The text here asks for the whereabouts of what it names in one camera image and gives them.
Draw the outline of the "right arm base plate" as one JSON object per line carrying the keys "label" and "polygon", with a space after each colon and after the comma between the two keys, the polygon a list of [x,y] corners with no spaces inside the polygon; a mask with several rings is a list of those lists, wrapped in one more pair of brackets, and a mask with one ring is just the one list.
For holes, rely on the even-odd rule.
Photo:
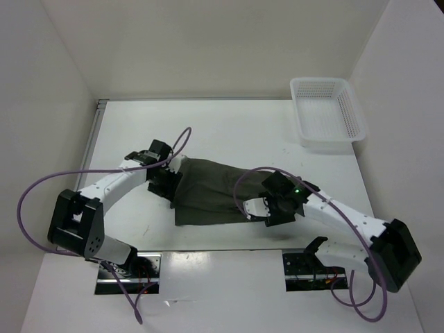
{"label": "right arm base plate", "polygon": [[282,250],[284,277],[286,280],[335,280],[345,277],[345,269],[324,266],[318,259],[302,249]]}

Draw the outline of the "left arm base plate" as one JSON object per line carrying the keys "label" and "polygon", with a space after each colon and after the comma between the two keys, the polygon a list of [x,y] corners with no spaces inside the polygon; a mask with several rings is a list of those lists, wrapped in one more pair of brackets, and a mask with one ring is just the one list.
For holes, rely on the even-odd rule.
{"label": "left arm base plate", "polygon": [[[138,253],[138,262],[135,268],[125,271],[116,264],[111,264],[115,274],[122,284],[129,284],[131,287],[144,285],[148,282],[158,283],[160,279],[160,266],[162,263],[162,253]],[[113,274],[99,264],[97,284],[117,284]]]}

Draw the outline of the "dark green shorts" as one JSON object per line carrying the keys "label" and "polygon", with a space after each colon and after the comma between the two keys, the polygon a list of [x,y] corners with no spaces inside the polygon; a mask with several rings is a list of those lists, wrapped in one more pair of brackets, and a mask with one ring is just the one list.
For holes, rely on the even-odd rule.
{"label": "dark green shorts", "polygon": [[271,175],[270,171],[256,171],[237,185],[244,169],[188,157],[182,160],[179,172],[182,178],[171,202],[177,226],[248,223],[233,196],[239,203],[258,198],[265,192],[262,182]]}

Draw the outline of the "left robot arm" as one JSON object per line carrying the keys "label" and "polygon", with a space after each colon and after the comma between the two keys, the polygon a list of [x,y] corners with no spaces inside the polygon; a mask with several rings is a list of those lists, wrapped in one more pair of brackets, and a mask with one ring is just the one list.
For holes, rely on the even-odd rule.
{"label": "left robot arm", "polygon": [[155,195],[173,200],[184,158],[168,144],[153,140],[149,149],[125,156],[116,172],[79,191],[62,191],[49,226],[49,242],[85,259],[105,261],[125,278],[144,270],[148,262],[138,255],[136,247],[105,234],[104,216],[142,184],[148,184]]}

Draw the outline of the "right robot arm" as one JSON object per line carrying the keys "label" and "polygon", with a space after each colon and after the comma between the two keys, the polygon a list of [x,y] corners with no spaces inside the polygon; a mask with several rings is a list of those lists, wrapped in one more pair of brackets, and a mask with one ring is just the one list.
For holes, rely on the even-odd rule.
{"label": "right robot arm", "polygon": [[325,267],[360,271],[397,293],[422,261],[407,225],[399,219],[385,221],[358,212],[316,185],[290,180],[279,171],[262,185],[267,226],[293,222],[301,216],[358,238],[359,244],[352,245],[316,237],[304,250],[305,267],[312,273]]}

